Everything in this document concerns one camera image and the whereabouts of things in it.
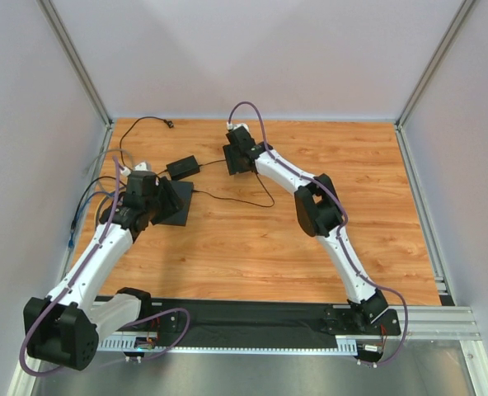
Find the black network switch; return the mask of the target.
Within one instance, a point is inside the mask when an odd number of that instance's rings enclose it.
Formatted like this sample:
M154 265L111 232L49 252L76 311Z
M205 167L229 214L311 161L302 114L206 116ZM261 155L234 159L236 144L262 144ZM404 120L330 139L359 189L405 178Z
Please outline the black network switch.
M173 191L178 197L180 209L164 219L160 224L185 227L190 212L194 183L190 181L170 181Z

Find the black power adapter brick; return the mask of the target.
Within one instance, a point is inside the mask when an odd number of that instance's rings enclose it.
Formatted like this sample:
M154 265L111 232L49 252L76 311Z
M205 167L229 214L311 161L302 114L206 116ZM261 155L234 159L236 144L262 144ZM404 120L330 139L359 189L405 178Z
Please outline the black power adapter brick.
M200 172L200 165L194 155L166 165L167 174L173 181L179 181Z

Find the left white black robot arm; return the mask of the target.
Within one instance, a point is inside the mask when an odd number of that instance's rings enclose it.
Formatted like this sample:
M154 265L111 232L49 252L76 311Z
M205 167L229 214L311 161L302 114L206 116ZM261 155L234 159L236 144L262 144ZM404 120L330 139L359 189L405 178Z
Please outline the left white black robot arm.
M129 174L125 191L115 190L111 207L70 272L43 299L32 297L26 303L19 362L27 374L35 373L26 364L28 356L57 369L84 370L100 341L151 318L151 296L142 290L123 288L99 307L93 303L138 236L182 208L167 178L145 170Z

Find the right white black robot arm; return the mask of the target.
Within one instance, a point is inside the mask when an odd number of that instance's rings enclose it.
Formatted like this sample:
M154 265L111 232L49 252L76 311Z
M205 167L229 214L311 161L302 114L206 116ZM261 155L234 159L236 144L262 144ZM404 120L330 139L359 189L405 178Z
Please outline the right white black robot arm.
M350 243L348 220L331 179L294 166L265 141L257 143L246 124L229 123L227 129L228 144L223 146L223 152L228 172L254 172L293 195L300 228L327 251L343 282L350 308L360 321L374 323L388 309L388 302Z

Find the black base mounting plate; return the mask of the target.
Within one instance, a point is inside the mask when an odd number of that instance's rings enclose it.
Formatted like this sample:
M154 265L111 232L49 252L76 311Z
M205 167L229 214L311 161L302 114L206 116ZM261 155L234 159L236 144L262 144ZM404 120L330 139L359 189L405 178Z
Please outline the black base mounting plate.
M180 347L330 349L338 336L400 336L405 324L394 309L364 323L347 305L319 303L153 299L146 314L176 308L190 313Z

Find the right aluminium frame post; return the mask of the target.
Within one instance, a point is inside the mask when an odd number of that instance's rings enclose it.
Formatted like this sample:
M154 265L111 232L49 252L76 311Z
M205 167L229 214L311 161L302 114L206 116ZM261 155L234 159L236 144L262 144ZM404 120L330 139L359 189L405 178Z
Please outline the right aluminium frame post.
M409 95L406 104L401 110L399 116L396 118L394 125L398 130L402 129L406 125L407 121L411 118L415 108L420 103L422 96L425 94L425 91L433 80L434 75L439 70L442 62L447 56L454 41L457 39L461 29L465 25L467 18L472 13L477 3L477 0L464 0L460 2L447 29L443 33L440 42L430 57L429 62L426 64L424 71L420 75L417 84Z

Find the aluminium frame post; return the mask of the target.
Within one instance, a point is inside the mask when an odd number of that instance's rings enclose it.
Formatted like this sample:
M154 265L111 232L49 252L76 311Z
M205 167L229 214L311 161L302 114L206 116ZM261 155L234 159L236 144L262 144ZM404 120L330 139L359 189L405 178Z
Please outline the aluminium frame post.
M464 0L460 2L447 29L443 33L440 42L430 57L429 62L426 64L424 71L420 75L417 84L409 95L406 104L401 110L399 116L396 118L394 125L398 130L402 129L406 125L407 121L411 118L415 108L420 103L422 96L425 94L425 91L433 80L434 75L439 70L442 62L447 56L454 41L457 39L461 29L465 25L467 18L472 13L477 3L477 0Z
M50 0L38 0L37 1L41 11L43 12L46 21L49 23L55 37L57 38L63 52L65 53L68 62L70 63L73 71L75 72L79 82L82 84L82 88L85 91L88 99L90 100L95 112L105 125L110 127L113 123L109 111L99 95L92 78L85 67L80 54L77 51L75 44L65 26L62 17Z

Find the left aluminium frame post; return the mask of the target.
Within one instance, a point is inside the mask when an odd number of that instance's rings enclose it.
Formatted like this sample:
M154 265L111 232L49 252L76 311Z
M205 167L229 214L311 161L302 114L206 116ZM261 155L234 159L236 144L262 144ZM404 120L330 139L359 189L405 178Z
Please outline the left aluminium frame post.
M85 91L88 99L90 100L95 112L105 125L110 127L113 123L109 111L99 95L92 78L85 67L80 54L77 51L75 44L65 26L62 17L50 0L38 0L37 1L41 11L43 12L46 21L49 23L55 37L57 38L63 52L65 53L68 62L70 63L73 71L75 72L79 82L82 84L82 88Z

